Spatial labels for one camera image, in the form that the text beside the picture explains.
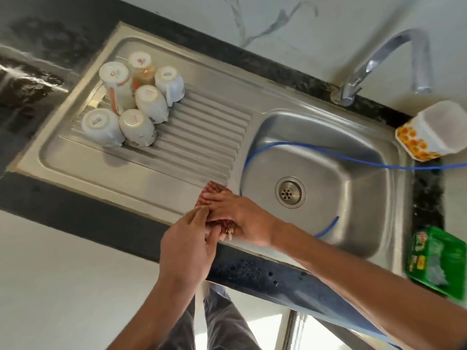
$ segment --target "granite countertop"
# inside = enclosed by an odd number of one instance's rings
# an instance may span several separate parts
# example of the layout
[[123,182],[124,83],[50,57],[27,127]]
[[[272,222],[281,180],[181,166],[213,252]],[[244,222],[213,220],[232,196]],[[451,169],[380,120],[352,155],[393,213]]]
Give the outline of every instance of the granite countertop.
[[[329,83],[119,0],[3,2],[6,5],[0,9],[0,42],[4,45],[0,46],[2,172],[33,139],[49,113],[66,98],[119,21],[330,101],[333,86]],[[108,10],[104,17],[102,9]],[[394,128],[409,118],[361,97],[348,110]],[[415,174],[413,229],[427,225],[444,227],[440,182],[441,171]],[[161,237],[168,229],[163,223],[111,203],[18,173],[6,172],[0,178],[0,209],[155,262],[159,260]],[[381,337],[379,330],[312,275],[227,245],[219,245],[208,280]]]

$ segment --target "pants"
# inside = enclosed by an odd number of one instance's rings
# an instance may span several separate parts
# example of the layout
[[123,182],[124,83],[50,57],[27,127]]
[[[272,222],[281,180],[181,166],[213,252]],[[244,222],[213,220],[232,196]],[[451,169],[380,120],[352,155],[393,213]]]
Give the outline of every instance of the pants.
[[[204,300],[207,350],[260,350],[253,333],[225,288],[213,285]],[[160,350],[195,350],[195,299],[172,328]]]

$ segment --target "drain strainer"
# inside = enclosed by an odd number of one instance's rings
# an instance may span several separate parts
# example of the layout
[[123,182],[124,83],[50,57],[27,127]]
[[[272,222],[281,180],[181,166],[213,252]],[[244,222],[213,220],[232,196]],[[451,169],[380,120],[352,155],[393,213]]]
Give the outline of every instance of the drain strainer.
[[276,184],[276,198],[288,209],[296,209],[305,202],[305,187],[295,177],[284,177]]

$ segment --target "green plastic box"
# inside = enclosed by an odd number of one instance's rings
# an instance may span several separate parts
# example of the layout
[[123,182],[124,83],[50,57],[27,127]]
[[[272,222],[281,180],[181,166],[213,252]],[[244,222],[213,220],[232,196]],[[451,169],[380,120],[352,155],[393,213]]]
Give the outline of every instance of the green plastic box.
[[464,298],[466,243],[429,227],[413,235],[407,276],[457,300]]

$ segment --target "red cloth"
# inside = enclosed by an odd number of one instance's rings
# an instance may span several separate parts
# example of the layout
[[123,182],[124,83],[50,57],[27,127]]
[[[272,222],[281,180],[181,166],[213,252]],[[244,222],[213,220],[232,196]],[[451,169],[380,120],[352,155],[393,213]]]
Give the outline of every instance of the red cloth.
[[[205,206],[205,205],[209,205],[209,204],[213,203],[213,201],[203,198],[204,193],[221,193],[223,191],[231,192],[231,190],[229,188],[227,188],[226,186],[224,186],[222,184],[219,184],[219,183],[216,183],[216,182],[213,182],[213,181],[209,181],[206,184],[206,186],[204,187],[201,194],[199,195],[199,198],[198,198],[198,201],[196,201],[195,207],[196,206]],[[216,222],[213,222],[213,223],[209,223],[208,225],[209,225],[209,227],[213,227],[213,226],[216,226],[216,225],[221,226],[222,229],[221,229],[221,232],[220,232],[220,236],[221,236],[219,238],[220,240],[224,240],[226,235],[229,237],[230,240],[232,240],[232,235],[234,233],[235,227],[237,226],[237,224],[232,220],[219,220],[219,221],[216,221]]]

